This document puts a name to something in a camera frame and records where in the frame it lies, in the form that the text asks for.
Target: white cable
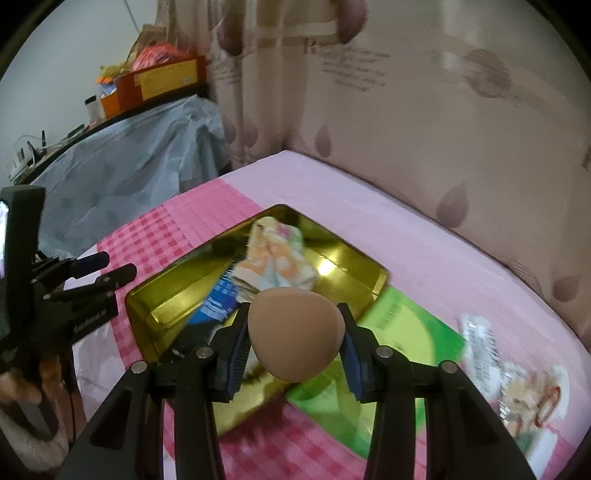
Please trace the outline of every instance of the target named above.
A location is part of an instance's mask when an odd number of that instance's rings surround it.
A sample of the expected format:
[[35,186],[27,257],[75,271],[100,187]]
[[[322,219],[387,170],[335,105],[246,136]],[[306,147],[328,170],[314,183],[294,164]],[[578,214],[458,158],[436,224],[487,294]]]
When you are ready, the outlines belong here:
[[125,6],[126,6],[126,8],[127,8],[127,12],[129,13],[129,16],[131,17],[131,21],[134,23],[134,27],[135,27],[135,29],[137,30],[137,32],[138,32],[138,35],[139,35],[139,28],[138,28],[138,24],[137,24],[137,22],[135,21],[134,14],[133,14],[133,12],[131,11],[131,7],[129,6],[129,3],[128,3],[128,1],[127,1],[127,0],[123,0],[123,3],[125,4]]
[[[19,165],[17,165],[16,164],[16,160],[14,160],[14,154],[17,153],[18,150],[20,150],[20,148],[18,148],[17,145],[18,145],[18,143],[23,138],[27,138],[29,140],[37,140],[40,144],[43,143],[43,141],[41,140],[41,138],[36,137],[35,135],[27,135],[27,134],[25,134],[25,135],[21,135],[20,137],[18,137],[17,138],[17,141],[14,142],[14,146],[12,148],[12,157],[13,157],[13,161],[15,163],[15,167],[18,167]],[[54,144],[51,144],[51,145],[45,145],[45,147],[43,147],[42,145],[40,145],[39,148],[44,148],[46,150],[49,150],[49,149],[54,148],[54,147],[61,147],[62,145],[63,145],[63,140],[62,141],[59,141],[59,142],[56,142]]]

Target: plastic bag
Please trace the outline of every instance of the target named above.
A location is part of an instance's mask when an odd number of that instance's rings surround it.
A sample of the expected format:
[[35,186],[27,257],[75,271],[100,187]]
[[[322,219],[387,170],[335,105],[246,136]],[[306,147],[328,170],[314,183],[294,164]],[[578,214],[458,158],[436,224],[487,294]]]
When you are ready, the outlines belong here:
[[464,314],[460,331],[466,341],[464,370],[486,401],[494,402],[501,392],[501,363],[491,326],[484,317]]
[[564,417],[568,401],[569,376],[563,366],[527,371],[519,365],[504,365],[499,415],[514,438],[531,436],[549,421]]
[[189,53],[179,50],[170,43],[160,43],[144,48],[138,57],[134,60],[131,67],[132,72],[146,69],[155,65],[162,65],[171,60],[182,60],[190,58]]
[[133,65],[135,59],[142,53],[143,49],[150,45],[157,45],[166,41],[166,28],[156,25],[144,24],[142,31],[127,54],[126,64]]

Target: metal screw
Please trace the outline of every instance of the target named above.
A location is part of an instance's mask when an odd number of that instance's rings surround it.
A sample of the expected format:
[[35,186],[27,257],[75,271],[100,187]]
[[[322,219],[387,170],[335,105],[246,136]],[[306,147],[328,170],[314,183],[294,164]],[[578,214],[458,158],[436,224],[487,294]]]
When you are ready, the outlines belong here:
[[380,345],[375,349],[375,352],[381,358],[390,358],[394,354],[394,350],[392,350],[388,345]]
[[199,358],[209,358],[213,355],[213,349],[208,346],[202,346],[195,352]]
[[457,365],[454,362],[451,362],[449,360],[444,361],[441,364],[441,368],[447,374],[454,374],[457,372]]
[[146,362],[144,362],[143,360],[140,360],[139,362],[136,362],[133,365],[131,365],[131,371],[134,374],[143,373],[143,372],[145,372],[146,368],[148,368],[148,364]]

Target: white wall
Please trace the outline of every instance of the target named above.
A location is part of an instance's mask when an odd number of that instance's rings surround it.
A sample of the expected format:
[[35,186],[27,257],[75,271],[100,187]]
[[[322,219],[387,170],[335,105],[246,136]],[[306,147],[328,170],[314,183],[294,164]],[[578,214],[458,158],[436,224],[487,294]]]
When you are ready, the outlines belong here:
[[[156,0],[129,6],[139,28],[154,22]],[[88,123],[99,66],[125,60],[136,38],[123,0],[65,0],[31,34],[0,80],[0,186],[18,137],[45,129],[51,144]]]

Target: folded cloth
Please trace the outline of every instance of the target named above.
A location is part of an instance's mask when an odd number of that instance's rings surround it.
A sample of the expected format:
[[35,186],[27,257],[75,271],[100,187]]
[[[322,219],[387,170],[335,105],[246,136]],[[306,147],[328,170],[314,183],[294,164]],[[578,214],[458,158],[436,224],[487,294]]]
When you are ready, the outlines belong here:
[[232,281],[240,288],[237,300],[242,302],[271,287],[311,290],[317,275],[304,257],[300,230],[263,217],[252,225],[246,258],[234,268]]

